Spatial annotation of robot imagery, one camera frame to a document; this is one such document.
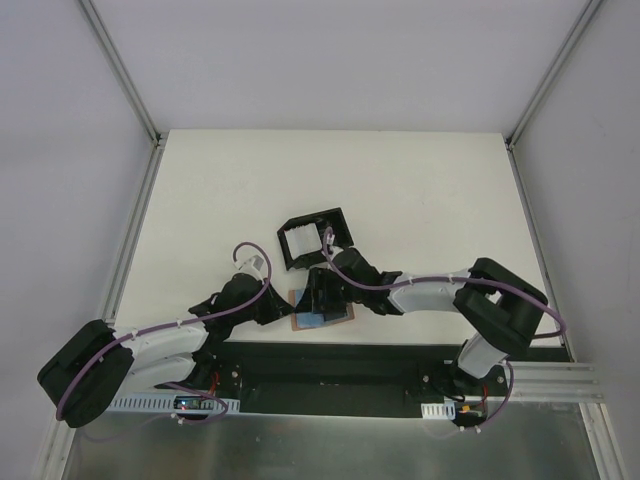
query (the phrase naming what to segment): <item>reflective floor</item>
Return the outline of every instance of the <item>reflective floor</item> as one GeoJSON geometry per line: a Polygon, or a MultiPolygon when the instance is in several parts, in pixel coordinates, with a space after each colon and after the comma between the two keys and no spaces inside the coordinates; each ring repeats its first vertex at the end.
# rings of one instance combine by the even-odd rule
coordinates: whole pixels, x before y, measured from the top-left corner
{"type": "MultiPolygon", "coordinates": [[[[110,413],[106,437],[149,416],[110,413]]],[[[116,441],[76,435],[65,479],[597,479],[575,405],[510,404],[480,434],[442,421],[228,416],[178,426],[162,418],[116,441]]]]}

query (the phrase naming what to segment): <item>white backdrop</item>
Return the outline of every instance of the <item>white backdrop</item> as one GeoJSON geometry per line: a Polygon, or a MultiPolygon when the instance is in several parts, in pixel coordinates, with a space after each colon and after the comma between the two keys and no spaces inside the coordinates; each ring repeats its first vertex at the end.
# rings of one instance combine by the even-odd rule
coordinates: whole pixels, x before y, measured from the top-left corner
{"type": "Polygon", "coordinates": [[[150,147],[73,1],[0,5],[0,478],[30,478],[39,369],[96,318],[150,147]]]}
{"type": "Polygon", "coordinates": [[[510,133],[585,0],[96,0],[159,128],[510,133]]]}
{"type": "Polygon", "coordinates": [[[640,478],[640,3],[608,2],[518,145],[580,360],[603,371],[629,478],[640,478]]]}

